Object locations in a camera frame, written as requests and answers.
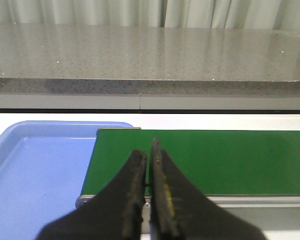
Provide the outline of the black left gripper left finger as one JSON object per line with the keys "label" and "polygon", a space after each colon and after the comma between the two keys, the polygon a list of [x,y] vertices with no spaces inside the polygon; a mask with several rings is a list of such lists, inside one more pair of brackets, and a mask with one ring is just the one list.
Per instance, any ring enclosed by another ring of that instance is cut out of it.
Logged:
{"label": "black left gripper left finger", "polygon": [[38,240],[139,240],[147,155],[133,150],[121,170],[91,200],[47,224]]}

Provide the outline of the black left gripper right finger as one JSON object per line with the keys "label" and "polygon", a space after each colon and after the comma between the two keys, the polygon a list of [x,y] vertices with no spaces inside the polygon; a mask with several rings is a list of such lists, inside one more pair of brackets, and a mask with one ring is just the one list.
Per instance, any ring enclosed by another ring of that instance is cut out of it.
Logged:
{"label": "black left gripper right finger", "polygon": [[217,206],[180,171],[155,137],[150,154],[153,240],[263,240],[262,231]]}

